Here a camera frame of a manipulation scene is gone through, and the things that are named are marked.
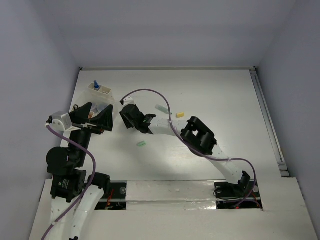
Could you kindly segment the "clear jar purple contents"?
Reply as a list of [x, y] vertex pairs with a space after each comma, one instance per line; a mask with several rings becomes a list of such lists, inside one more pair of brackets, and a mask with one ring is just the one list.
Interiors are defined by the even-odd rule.
[[96, 105], [96, 104], [93, 104], [93, 105], [91, 106], [90, 111], [91, 111], [91, 112], [94, 112], [94, 113], [97, 113], [97, 112], [98, 112], [98, 110], [97, 110], [97, 105]]

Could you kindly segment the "clear spray bottle blue cap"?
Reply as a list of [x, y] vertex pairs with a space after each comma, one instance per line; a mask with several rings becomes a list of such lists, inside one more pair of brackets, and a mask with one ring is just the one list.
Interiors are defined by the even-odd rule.
[[93, 86], [96, 91], [98, 91], [100, 89], [100, 85], [98, 84], [98, 82], [96, 80], [93, 82]]

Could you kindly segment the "yellow marker cap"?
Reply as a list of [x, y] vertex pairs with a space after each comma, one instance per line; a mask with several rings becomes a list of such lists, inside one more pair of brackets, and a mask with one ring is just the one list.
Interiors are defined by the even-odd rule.
[[185, 116], [185, 113], [184, 112], [178, 112], [177, 114], [176, 114], [176, 117], [177, 118], [182, 118], [182, 117], [184, 117]]

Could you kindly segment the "orange highlighter marker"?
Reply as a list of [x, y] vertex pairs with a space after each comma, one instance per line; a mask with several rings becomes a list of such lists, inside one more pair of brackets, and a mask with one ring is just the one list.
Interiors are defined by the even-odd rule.
[[88, 118], [89, 118], [89, 119], [91, 119], [91, 118], [93, 118], [93, 117], [94, 117], [94, 115], [95, 115], [95, 113], [94, 113], [94, 112], [90, 112], [90, 113], [89, 113]]

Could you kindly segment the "clear jar blue beads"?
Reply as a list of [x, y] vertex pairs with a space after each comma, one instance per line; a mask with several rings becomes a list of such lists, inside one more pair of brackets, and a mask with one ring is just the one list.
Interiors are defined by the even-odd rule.
[[99, 113], [101, 113], [104, 109], [106, 109], [109, 105], [108, 104], [99, 104], [96, 106], [96, 109]]

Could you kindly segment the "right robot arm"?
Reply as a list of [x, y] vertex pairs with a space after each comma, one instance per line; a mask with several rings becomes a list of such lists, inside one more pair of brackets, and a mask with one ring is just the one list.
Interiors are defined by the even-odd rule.
[[215, 134], [197, 117], [189, 120], [170, 120], [144, 115], [135, 104], [128, 104], [120, 111], [126, 128], [135, 128], [143, 134], [178, 137], [189, 150], [209, 161], [222, 173], [235, 196], [242, 196], [249, 189], [250, 175], [238, 168], [221, 150]]

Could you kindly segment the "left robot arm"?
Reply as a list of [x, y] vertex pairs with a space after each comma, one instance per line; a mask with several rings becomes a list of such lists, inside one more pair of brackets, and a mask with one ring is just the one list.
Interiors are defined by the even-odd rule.
[[44, 240], [81, 240], [98, 202], [110, 194], [110, 176], [96, 171], [88, 147], [93, 134], [112, 131], [113, 106], [90, 118], [92, 105], [75, 105], [73, 111], [56, 112], [46, 121], [46, 128], [68, 146], [54, 147], [46, 155], [52, 185], [50, 226]]

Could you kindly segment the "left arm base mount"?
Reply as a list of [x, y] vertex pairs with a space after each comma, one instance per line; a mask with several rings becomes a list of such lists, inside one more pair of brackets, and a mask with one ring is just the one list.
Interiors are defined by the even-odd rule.
[[112, 181], [109, 193], [97, 203], [95, 210], [121, 211], [127, 209], [127, 182]]

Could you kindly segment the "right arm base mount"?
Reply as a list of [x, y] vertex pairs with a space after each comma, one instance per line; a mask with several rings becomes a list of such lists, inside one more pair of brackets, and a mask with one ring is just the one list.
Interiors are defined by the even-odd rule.
[[214, 183], [213, 195], [216, 198], [216, 208], [226, 209], [263, 209], [258, 183], [251, 180], [248, 188], [243, 191], [228, 182]]

